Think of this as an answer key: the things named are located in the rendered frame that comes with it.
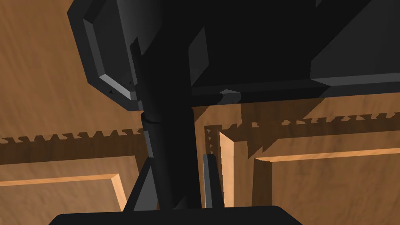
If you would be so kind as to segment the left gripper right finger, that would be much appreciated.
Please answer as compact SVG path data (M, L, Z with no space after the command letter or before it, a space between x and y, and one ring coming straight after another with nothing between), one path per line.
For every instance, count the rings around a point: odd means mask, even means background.
M205 208L224 208L216 157L203 155Z

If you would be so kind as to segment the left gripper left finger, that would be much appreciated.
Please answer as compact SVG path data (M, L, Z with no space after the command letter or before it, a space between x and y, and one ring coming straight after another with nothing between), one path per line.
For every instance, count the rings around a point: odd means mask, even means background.
M153 158L148 157L141 168L124 212L153 211L157 209L158 198L152 173Z

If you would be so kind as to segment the brown wooden cupboard door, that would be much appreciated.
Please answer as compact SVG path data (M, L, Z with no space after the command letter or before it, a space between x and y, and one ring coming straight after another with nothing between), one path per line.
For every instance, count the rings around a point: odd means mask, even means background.
M277 205L303 225L400 225L400 131L279 139L248 156L219 133L227 207Z
M0 225L122 211L138 175L134 156L0 165Z

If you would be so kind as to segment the black appliance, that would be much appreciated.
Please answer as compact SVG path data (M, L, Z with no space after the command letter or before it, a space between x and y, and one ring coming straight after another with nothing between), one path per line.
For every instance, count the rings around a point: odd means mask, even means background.
M400 92L400 0L73 0L87 81L128 111Z

